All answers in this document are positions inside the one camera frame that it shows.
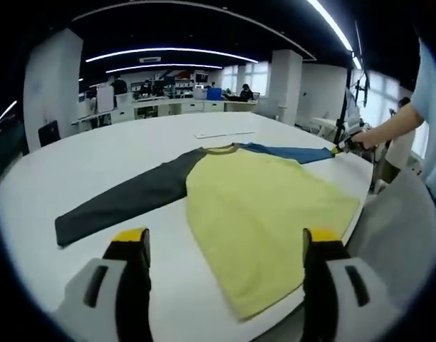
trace light blue sleeve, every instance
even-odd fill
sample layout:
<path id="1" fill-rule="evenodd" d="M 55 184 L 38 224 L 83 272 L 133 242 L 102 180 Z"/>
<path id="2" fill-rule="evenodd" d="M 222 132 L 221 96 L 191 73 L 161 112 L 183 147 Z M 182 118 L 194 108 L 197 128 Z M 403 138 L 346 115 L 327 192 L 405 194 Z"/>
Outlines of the light blue sleeve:
<path id="1" fill-rule="evenodd" d="M 427 47 L 422 41 L 420 44 L 420 65 L 417 72 L 416 89 L 411 98 L 411 105 L 416 112 L 428 121 L 429 93 L 430 93 L 430 70 L 432 68 Z"/>

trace ceiling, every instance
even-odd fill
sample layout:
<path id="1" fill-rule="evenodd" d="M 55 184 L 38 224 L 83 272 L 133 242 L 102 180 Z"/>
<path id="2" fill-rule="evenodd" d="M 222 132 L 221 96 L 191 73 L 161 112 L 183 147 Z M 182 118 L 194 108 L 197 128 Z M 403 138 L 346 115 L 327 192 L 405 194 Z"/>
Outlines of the ceiling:
<path id="1" fill-rule="evenodd" d="M 406 10 L 395 0 L 319 0 L 358 51 L 358 23 L 366 68 L 395 77 L 412 88 L 419 63 L 417 39 Z M 131 48 L 182 47 L 233 53 L 269 61 L 271 52 L 290 48 L 312 63 L 349 66 L 351 58 L 329 25 L 307 0 L 266 0 L 262 4 L 241 0 L 197 0 L 167 4 L 166 1 L 24 1 L 23 19 L 13 30 L 0 33 L 0 73 L 21 99 L 23 74 L 29 51 L 53 32 L 69 27 L 83 40 L 83 61 L 100 54 Z M 77 19 L 78 16 L 126 3 Z M 4 11 L 11 13 L 10 4 Z M 221 11 L 212 10 L 213 6 Z M 244 16 L 254 22 L 239 18 Z M 142 53 L 82 63 L 81 77 L 98 80 L 112 68 L 135 66 L 139 57 L 160 56 L 161 63 L 196 63 L 228 66 L 246 63 L 204 53 Z M 1 112 L 14 93 L 0 92 Z"/>

